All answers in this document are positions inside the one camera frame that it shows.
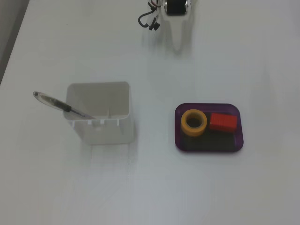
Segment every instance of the red cube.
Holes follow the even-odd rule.
[[[210,129],[227,133],[234,133],[238,124],[236,116],[212,113],[210,116]]]

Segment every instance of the ballpoint pen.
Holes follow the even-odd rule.
[[[50,97],[44,93],[41,93],[41,92],[38,92],[38,91],[35,91],[33,92],[33,96],[38,100],[40,101],[41,103],[47,105],[47,106],[50,106],[52,108],[55,108],[55,109],[59,109],[59,110],[63,110],[73,116],[76,116],[78,118],[81,118],[82,120],[92,120],[92,119],[95,119],[94,117],[92,116],[89,116],[88,114],[85,114],[71,106],[69,106],[68,104],[64,103],[64,102],[61,102],[53,97]]]

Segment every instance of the tabletop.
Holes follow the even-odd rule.
[[[174,52],[146,1],[31,0],[0,86],[6,225],[297,225],[300,1],[198,0]],[[127,81],[136,138],[89,147],[33,91]],[[182,103],[239,108],[236,154],[184,154]]]

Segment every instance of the white container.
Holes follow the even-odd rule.
[[[96,118],[81,120],[64,112],[68,123],[86,144],[122,144],[134,140],[131,93],[127,82],[71,84],[66,103]]]

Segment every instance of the yellow tape roll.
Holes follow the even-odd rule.
[[[199,127],[190,127],[187,123],[190,119],[197,119],[200,122]],[[197,109],[187,110],[181,117],[181,130],[188,136],[197,137],[204,133],[207,126],[205,114]]]

